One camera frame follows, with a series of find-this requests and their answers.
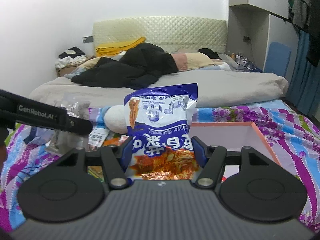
white round object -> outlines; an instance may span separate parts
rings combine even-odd
[[[125,124],[123,105],[110,107],[104,115],[103,120],[108,129],[115,133],[124,134],[128,132],[127,126]]]

wall outlet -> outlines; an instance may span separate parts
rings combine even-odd
[[[249,42],[250,41],[250,37],[248,36],[243,36],[243,42]]]

headboard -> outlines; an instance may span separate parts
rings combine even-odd
[[[166,52],[209,48],[224,53],[227,22],[199,17],[151,16],[107,20],[93,24],[95,47],[102,43],[129,41],[141,36]]]

metal screw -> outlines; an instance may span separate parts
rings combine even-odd
[[[213,184],[213,180],[210,178],[201,178],[198,180],[198,184],[203,187],[208,187]]]
[[[110,181],[113,186],[121,187],[127,183],[127,181],[123,178],[114,178]]]

folded yellow cloth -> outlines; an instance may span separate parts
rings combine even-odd
[[[104,43],[100,44],[96,47],[96,56],[115,56],[119,54],[121,51],[128,50],[134,48],[140,43],[143,43],[146,40],[145,37],[140,37],[136,40],[132,41],[122,41],[122,42],[115,42],[115,43]]]

